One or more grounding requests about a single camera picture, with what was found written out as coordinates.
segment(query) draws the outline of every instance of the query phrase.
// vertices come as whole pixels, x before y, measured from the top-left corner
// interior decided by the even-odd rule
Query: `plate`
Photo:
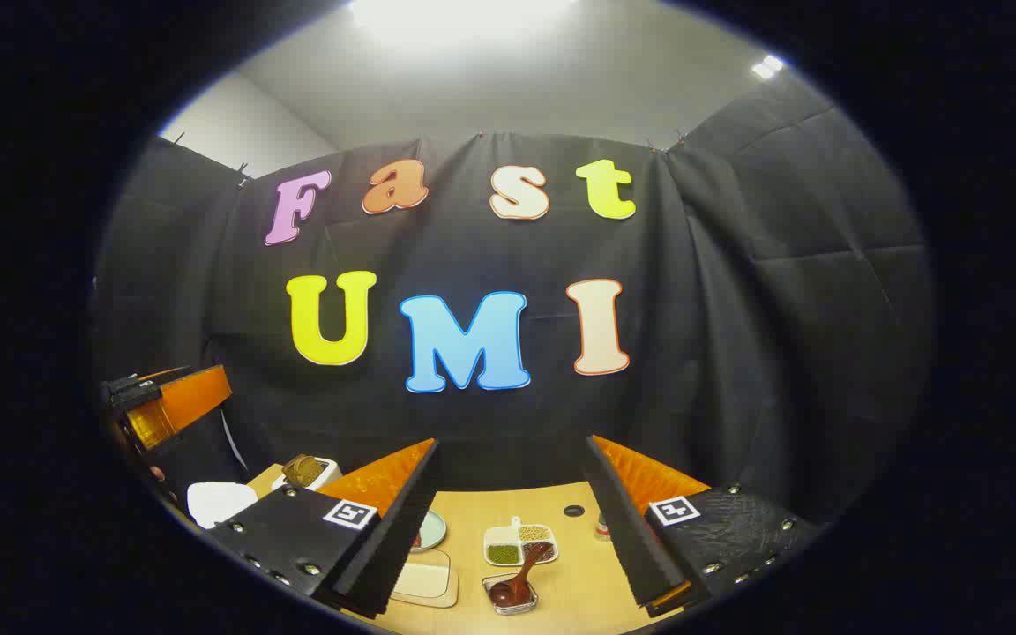
[[[446,524],[441,516],[434,510],[427,511],[426,518],[423,518],[423,526],[418,530],[418,534],[423,537],[423,546],[412,547],[410,551],[417,554],[439,546],[445,539],[445,531]]]

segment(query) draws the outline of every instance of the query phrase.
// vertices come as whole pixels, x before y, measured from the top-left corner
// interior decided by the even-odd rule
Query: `table surface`
[[[269,494],[279,474],[271,465],[250,487],[258,496]],[[564,514],[564,507],[579,505],[581,516]],[[634,602],[625,572],[614,554],[613,544],[595,538],[598,502],[585,482],[541,487],[535,490],[502,492],[438,492],[431,504],[447,523],[446,535],[436,550],[446,552],[459,576],[457,602],[453,607],[421,607],[391,599],[386,612],[375,619],[352,618],[403,635],[462,635],[481,632],[571,632],[581,635],[614,635],[668,619],[682,610],[649,619]],[[559,545],[559,558],[535,565],[528,582],[535,587],[539,604],[535,611],[513,616],[497,615],[481,587],[481,579],[515,573],[518,567],[499,567],[485,562],[485,529],[508,525],[512,516],[523,524],[541,523],[552,528]]]

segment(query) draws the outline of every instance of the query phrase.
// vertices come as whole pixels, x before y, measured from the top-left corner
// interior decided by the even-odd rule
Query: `white ceiling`
[[[240,69],[338,149],[480,130],[666,148],[757,84],[765,55],[654,0],[582,0],[530,23],[475,15],[449,33],[426,29],[458,17],[383,30],[359,15],[344,5]]]

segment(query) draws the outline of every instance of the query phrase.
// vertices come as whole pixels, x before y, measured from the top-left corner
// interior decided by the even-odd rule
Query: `divided tray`
[[[527,533],[545,535],[543,538],[524,538]],[[511,524],[491,526],[485,530],[485,562],[499,567],[521,566],[524,563],[524,547],[536,543],[552,544],[552,552],[548,558],[542,559],[535,564],[542,565],[559,558],[559,545],[556,544],[556,532],[545,524],[529,523],[521,524],[519,516],[512,516]],[[512,562],[497,563],[489,558],[489,547],[511,547],[516,552],[516,559]]]

